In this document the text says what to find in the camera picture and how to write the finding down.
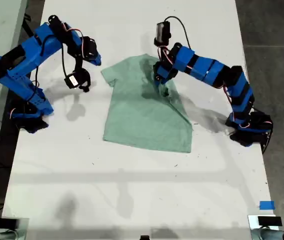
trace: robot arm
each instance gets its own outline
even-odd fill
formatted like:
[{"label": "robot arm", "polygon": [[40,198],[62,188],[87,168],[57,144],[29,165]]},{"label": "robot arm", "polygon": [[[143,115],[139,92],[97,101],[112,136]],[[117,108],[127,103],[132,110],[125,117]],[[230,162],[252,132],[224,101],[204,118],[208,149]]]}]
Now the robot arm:
[{"label": "robot arm", "polygon": [[218,60],[198,56],[178,42],[169,50],[170,37],[170,22],[158,23],[154,44],[158,47],[160,61],[153,66],[155,85],[165,84],[180,71],[216,89],[223,88],[232,107],[225,124],[236,129],[230,138],[246,147],[258,142],[264,152],[273,131],[273,122],[261,111],[251,112],[255,98],[242,67],[230,68]]},{"label": "robot arm", "polygon": [[[79,30],[70,28],[56,15],[52,15],[48,23],[44,23],[35,30],[34,36],[0,58],[0,83],[22,98],[11,104],[10,119],[15,121],[17,127],[25,128],[29,133],[35,133],[48,126],[42,120],[42,116],[51,114],[53,108],[43,90],[38,88],[38,69],[58,50],[62,50],[66,85],[70,89],[79,87],[84,92],[89,91],[91,79],[88,71],[82,68],[83,60],[99,66],[101,56],[97,51],[96,42],[88,36],[79,37],[76,31]],[[63,44],[67,46],[67,53],[75,58],[75,69],[69,75],[64,67]],[[26,77],[34,69],[36,69],[35,86]]]}]

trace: green t-shirt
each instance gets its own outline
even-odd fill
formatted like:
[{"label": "green t-shirt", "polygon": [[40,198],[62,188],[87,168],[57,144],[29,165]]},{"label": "green t-shirt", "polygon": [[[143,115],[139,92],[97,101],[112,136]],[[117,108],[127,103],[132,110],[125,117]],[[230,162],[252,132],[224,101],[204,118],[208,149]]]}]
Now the green t-shirt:
[{"label": "green t-shirt", "polygon": [[129,57],[101,71],[113,94],[103,140],[128,146],[173,152],[191,152],[192,125],[173,81],[169,96],[153,84],[157,58]]}]

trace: red wire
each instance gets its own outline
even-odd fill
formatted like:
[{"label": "red wire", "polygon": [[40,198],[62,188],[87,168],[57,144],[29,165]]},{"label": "red wire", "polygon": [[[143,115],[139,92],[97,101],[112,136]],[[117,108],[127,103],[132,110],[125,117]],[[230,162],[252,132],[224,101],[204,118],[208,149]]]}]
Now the red wire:
[{"label": "red wire", "polygon": [[82,57],[84,58],[84,47],[83,47],[83,41],[84,41],[84,37],[83,37],[83,34],[82,34],[82,32],[81,32],[81,30],[80,29],[78,29],[78,28],[69,28],[69,29],[67,29],[66,28],[66,25],[62,22],[62,25],[63,25],[63,27],[64,27],[64,29],[65,29],[65,31],[79,31],[80,32],[80,34],[81,34],[81,36],[82,36]]}]

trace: shirt sleeve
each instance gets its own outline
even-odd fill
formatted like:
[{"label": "shirt sleeve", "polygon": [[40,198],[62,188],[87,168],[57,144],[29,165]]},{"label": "shirt sleeve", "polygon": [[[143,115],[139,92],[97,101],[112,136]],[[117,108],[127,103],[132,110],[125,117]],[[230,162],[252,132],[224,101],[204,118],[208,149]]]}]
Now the shirt sleeve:
[{"label": "shirt sleeve", "polygon": [[111,87],[114,87],[116,81],[125,78],[126,73],[130,69],[129,63],[129,58],[127,58],[113,66],[103,69],[101,71],[103,78]]}]

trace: gray floor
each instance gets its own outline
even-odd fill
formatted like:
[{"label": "gray floor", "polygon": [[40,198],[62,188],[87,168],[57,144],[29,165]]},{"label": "gray floor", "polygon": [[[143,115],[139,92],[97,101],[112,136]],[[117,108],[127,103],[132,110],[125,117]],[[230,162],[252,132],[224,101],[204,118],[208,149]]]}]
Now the gray floor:
[{"label": "gray floor", "polygon": [[255,106],[274,121],[264,164],[284,225],[284,0],[236,0]]}]

